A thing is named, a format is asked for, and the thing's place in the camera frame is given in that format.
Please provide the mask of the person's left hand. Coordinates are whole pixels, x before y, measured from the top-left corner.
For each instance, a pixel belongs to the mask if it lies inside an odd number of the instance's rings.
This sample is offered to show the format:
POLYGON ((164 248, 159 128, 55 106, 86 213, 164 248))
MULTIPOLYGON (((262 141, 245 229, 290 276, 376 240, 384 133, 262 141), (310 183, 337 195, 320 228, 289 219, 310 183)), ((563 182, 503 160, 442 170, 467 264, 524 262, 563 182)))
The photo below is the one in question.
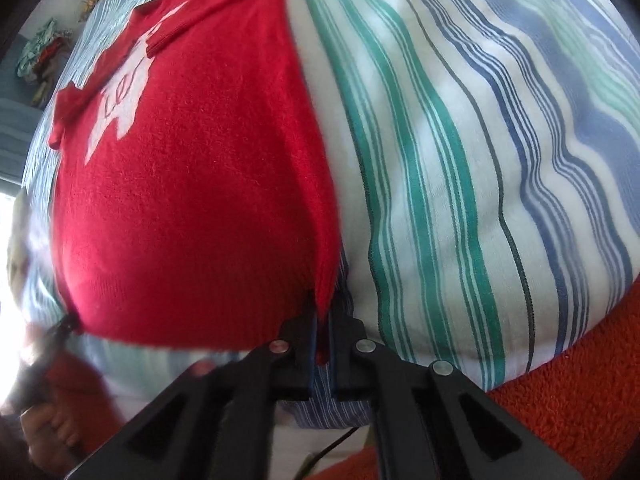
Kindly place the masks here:
POLYGON ((62 401, 41 403, 21 414, 30 462, 51 477, 62 479, 79 463, 80 429, 62 401))

